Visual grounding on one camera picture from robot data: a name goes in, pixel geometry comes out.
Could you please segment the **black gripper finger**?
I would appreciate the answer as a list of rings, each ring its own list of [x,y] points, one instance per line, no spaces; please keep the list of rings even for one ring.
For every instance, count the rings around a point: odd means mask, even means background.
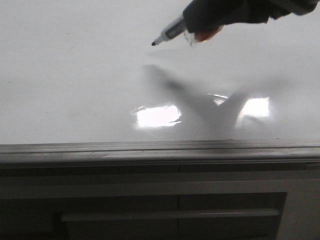
[[[193,0],[182,12],[189,33],[237,23],[261,24],[289,14],[311,13],[317,0]]]

